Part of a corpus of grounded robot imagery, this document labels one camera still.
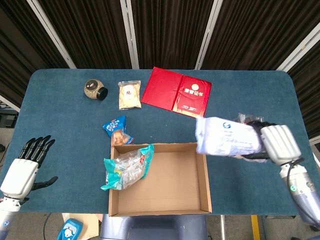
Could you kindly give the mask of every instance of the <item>transparent plastic package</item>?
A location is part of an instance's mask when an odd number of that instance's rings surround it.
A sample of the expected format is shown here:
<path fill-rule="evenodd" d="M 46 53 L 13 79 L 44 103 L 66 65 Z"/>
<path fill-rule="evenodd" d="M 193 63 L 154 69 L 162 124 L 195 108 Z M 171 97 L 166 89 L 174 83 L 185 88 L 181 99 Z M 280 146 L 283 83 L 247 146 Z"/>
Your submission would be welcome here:
<path fill-rule="evenodd" d="M 263 122 L 265 118 L 263 116 L 256 116 L 256 115 L 251 115 L 251 114 L 246 114 L 246 113 L 241 113 L 239 112 L 238 117 L 236 121 L 241 124 L 247 124 L 252 121 L 259 121 Z"/>
<path fill-rule="evenodd" d="M 130 151 L 115 159 L 104 159 L 105 185 L 102 190 L 123 190 L 147 176 L 155 147 L 153 144 Z"/>
<path fill-rule="evenodd" d="M 140 86 L 141 81 L 120 81 L 119 86 L 119 110 L 141 108 Z"/>

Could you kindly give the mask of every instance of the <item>round jar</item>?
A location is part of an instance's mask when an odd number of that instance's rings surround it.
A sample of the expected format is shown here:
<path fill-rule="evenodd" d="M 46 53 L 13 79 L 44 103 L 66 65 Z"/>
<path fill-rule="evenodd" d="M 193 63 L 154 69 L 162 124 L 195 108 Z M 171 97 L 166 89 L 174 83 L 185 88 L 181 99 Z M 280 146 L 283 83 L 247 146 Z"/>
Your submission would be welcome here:
<path fill-rule="evenodd" d="M 89 79 L 84 85 L 84 94 L 91 99 L 103 100 L 108 95 L 108 89 L 98 79 Z"/>

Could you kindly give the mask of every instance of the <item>robotic hand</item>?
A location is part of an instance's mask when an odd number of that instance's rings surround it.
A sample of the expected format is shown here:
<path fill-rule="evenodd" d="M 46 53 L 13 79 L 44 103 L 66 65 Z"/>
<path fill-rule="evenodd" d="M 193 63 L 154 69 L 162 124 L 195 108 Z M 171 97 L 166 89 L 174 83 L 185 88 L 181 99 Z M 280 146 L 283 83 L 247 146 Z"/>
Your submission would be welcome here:
<path fill-rule="evenodd" d="M 281 167 L 280 176 L 285 181 L 292 200 L 302 220 L 320 227 L 320 198 L 307 170 L 299 165 L 304 159 L 286 125 L 253 121 L 248 123 L 260 135 L 265 152 L 244 155 L 246 159 L 270 159 Z"/>
<path fill-rule="evenodd" d="M 46 188 L 58 179 L 54 176 L 49 181 L 34 183 L 49 148 L 55 143 L 54 139 L 47 142 L 50 137 L 30 139 L 12 162 L 2 182 L 0 190 L 4 197 L 0 202 L 0 240 L 7 237 L 12 220 L 21 205 L 29 200 L 26 196 L 30 191 Z"/>

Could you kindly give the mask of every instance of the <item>black lid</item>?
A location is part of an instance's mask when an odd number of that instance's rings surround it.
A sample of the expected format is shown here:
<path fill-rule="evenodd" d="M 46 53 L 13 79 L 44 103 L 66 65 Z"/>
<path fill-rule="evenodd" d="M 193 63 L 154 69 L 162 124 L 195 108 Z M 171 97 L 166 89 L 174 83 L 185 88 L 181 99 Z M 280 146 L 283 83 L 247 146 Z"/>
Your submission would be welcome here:
<path fill-rule="evenodd" d="M 96 98 L 102 101 L 103 99 L 106 98 L 107 95 L 108 95 L 108 89 L 106 89 L 105 87 L 101 87 L 96 93 Z"/>

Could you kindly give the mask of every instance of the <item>snack package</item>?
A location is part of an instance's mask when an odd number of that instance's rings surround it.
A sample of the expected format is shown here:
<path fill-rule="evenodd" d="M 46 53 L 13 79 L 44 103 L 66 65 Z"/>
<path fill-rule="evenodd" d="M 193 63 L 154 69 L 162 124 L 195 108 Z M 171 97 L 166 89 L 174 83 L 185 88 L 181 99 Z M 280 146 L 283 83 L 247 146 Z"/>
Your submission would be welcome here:
<path fill-rule="evenodd" d="M 147 176 L 155 147 L 149 144 L 147 147 L 130 151 L 115 159 L 104 159 L 107 171 L 105 185 L 102 190 L 122 190 L 130 187 L 139 179 Z"/>
<path fill-rule="evenodd" d="M 252 126 L 219 117 L 198 117 L 195 137 L 199 154 L 235 156 L 261 153 L 263 150 Z"/>
<path fill-rule="evenodd" d="M 236 119 L 236 121 L 241 124 L 247 124 L 252 121 L 263 122 L 264 120 L 265 118 L 263 116 L 256 116 L 256 115 L 245 114 L 241 112 L 239 112 L 238 117 Z"/>
<path fill-rule="evenodd" d="M 119 90 L 119 110 L 141 108 L 140 103 L 141 81 L 120 81 Z"/>
<path fill-rule="evenodd" d="M 120 116 L 102 126 L 111 138 L 111 146 L 130 144 L 134 138 L 126 134 L 126 116 Z"/>

